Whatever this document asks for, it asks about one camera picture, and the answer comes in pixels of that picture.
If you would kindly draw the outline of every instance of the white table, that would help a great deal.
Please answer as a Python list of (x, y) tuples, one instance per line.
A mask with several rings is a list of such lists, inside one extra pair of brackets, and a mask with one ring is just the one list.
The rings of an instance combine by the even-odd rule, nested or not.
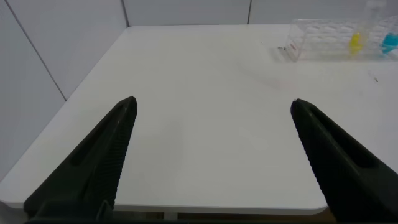
[(286, 60), (289, 26), (125, 30), (0, 183), (22, 208), (121, 99), (138, 102), (116, 210), (311, 215), (327, 207), (290, 115), (307, 100), (398, 171), (398, 63)]

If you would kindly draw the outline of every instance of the test tube rack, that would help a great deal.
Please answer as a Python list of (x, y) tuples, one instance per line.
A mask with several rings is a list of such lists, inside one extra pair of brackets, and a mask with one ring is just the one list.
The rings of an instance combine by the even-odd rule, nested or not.
[(285, 50), (294, 61), (300, 60), (397, 60), (398, 50), (382, 53), (381, 44), (398, 16), (381, 19), (372, 28), (362, 51), (354, 57), (349, 43), (357, 19), (295, 19), (290, 26)]

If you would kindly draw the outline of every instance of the test tube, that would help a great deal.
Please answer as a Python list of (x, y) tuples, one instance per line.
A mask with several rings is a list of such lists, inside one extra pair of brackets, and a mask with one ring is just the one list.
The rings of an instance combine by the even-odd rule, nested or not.
[(360, 52), (368, 41), (371, 29), (376, 25), (379, 16), (386, 7), (386, 0), (368, 0), (364, 14), (353, 34), (349, 47), (351, 55)]
[(390, 51), (398, 47), (398, 16), (396, 16), (394, 19), (394, 25), (381, 44), (381, 50), (384, 54), (388, 54)]

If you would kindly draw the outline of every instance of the white wall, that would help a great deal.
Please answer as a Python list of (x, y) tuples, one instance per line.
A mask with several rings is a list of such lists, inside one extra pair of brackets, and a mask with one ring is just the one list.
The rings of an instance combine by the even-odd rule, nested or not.
[(250, 0), (124, 0), (130, 26), (246, 24)]
[(9, 0), (68, 98), (126, 28), (120, 0)]
[[(293, 19), (358, 18), (366, 0), (252, 0), (250, 24), (290, 24)], [(398, 15), (398, 0), (387, 0), (384, 16)]]
[(23, 224), (27, 215), (22, 209), (10, 208), (0, 202), (0, 224)]
[(4, 0), (0, 0), (0, 180), (64, 104)]

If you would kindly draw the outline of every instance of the blue tube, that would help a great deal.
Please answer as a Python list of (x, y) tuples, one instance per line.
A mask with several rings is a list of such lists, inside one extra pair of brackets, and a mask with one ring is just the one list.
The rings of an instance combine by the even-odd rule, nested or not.
[(396, 49), (398, 46), (398, 34), (388, 33), (381, 44), (381, 49), (384, 54)]

